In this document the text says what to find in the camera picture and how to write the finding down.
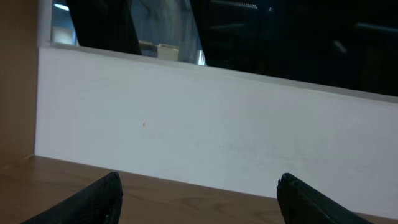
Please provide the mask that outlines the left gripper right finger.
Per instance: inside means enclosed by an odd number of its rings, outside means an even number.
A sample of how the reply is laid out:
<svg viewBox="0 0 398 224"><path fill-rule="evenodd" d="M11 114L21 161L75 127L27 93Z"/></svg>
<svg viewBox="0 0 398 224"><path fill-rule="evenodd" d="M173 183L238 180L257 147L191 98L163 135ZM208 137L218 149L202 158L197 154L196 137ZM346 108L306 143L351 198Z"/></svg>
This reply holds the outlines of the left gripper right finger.
<svg viewBox="0 0 398 224"><path fill-rule="evenodd" d="M290 173L278 180L277 201L286 224L371 224Z"/></svg>

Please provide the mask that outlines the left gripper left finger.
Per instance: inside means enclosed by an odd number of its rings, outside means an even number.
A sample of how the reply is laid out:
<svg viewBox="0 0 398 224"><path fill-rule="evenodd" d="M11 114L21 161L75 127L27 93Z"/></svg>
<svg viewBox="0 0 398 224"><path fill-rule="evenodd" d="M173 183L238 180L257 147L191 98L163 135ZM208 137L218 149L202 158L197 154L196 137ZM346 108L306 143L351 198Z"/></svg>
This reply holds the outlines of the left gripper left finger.
<svg viewBox="0 0 398 224"><path fill-rule="evenodd" d="M123 188L118 172L110 172L23 224L118 224Z"/></svg>

